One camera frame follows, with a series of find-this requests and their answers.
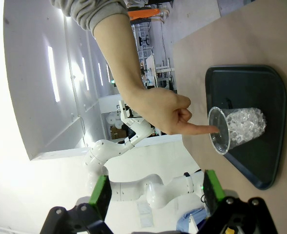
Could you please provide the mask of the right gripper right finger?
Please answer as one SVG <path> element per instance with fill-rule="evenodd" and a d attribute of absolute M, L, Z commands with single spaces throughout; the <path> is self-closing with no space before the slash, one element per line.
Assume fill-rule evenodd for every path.
<path fill-rule="evenodd" d="M 209 217 L 199 229 L 199 234 L 278 233 L 262 198 L 253 197 L 243 202 L 227 196 L 214 170 L 204 173 L 204 197 Z"/>

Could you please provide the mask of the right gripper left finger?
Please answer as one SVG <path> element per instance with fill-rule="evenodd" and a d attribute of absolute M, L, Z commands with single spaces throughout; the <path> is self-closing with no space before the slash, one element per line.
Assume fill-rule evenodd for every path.
<path fill-rule="evenodd" d="M 112 197 L 109 177 L 99 177 L 87 203 L 71 210 L 56 206 L 51 208 L 40 231 L 41 234 L 111 234 L 105 217 Z"/>

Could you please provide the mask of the person's hand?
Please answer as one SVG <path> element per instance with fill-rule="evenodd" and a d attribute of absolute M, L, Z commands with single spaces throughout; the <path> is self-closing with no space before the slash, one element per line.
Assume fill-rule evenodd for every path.
<path fill-rule="evenodd" d="M 123 98 L 129 107 L 168 135 L 203 135 L 219 131 L 216 126 L 190 123 L 190 99 L 170 90 L 138 89 L 125 94 Z"/>

